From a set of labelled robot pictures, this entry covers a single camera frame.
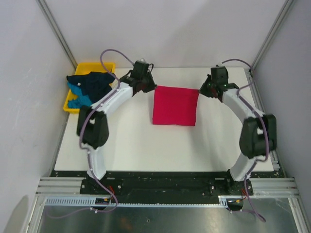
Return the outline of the pink t shirt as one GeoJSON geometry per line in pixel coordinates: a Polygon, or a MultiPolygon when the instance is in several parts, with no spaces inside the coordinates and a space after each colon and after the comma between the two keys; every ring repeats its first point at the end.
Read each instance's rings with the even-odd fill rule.
{"type": "Polygon", "coordinates": [[[154,125],[196,125],[199,90],[158,86],[154,93],[154,125]]]}

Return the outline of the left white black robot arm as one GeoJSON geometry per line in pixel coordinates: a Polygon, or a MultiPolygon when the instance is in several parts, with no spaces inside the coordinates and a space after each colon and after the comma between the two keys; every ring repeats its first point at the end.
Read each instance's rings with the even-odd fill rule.
{"type": "Polygon", "coordinates": [[[137,60],[128,73],[116,79],[115,86],[106,96],[92,106],[80,108],[77,124],[79,147],[87,151],[87,173],[93,178],[90,188],[97,194],[107,190],[107,181],[102,178],[107,172],[103,150],[109,137],[108,118],[135,94],[157,88],[152,76],[153,68],[154,64],[137,60]]]}

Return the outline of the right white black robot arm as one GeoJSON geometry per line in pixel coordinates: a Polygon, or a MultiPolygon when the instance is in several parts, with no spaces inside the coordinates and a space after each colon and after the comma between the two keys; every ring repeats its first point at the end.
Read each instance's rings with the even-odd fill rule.
{"type": "Polygon", "coordinates": [[[253,107],[242,95],[235,83],[229,83],[225,66],[215,66],[202,84],[199,93],[208,98],[218,99],[241,121],[239,139],[240,156],[231,169],[230,179],[224,182],[224,189],[230,195],[237,194],[242,181],[250,177],[257,163],[264,163],[269,153],[277,146],[276,117],[253,107]]]}

